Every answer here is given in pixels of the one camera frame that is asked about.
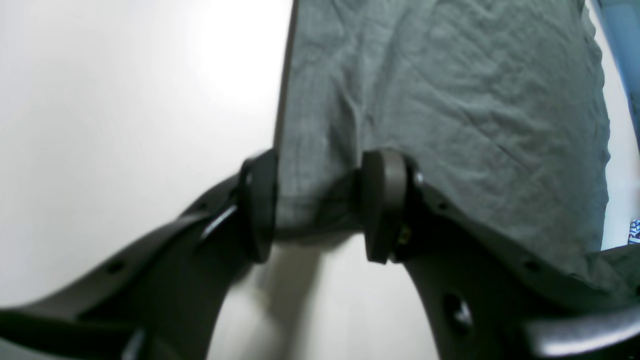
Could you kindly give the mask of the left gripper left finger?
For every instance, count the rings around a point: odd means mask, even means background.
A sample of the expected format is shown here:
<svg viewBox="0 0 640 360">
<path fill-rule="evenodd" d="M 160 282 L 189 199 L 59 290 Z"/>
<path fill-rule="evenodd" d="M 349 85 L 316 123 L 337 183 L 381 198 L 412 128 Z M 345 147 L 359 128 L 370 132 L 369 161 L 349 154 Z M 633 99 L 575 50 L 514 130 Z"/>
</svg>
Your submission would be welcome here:
<svg viewBox="0 0 640 360">
<path fill-rule="evenodd" d="M 1 310 L 3 340 L 85 360 L 203 360 L 233 282 L 265 263 L 275 230 L 276 150 L 66 287 Z"/>
</svg>

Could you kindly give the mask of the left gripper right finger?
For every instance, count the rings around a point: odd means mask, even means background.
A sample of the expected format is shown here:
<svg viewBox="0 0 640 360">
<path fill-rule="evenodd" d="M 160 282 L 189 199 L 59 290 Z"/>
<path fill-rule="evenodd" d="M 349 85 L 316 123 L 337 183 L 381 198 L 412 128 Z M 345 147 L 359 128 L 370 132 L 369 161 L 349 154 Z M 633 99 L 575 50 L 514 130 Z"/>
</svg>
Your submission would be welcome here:
<svg viewBox="0 0 640 360">
<path fill-rule="evenodd" d="M 402 264 L 441 360 L 637 360 L 639 304 L 462 214 L 407 155 L 362 154 L 366 257 Z"/>
</svg>

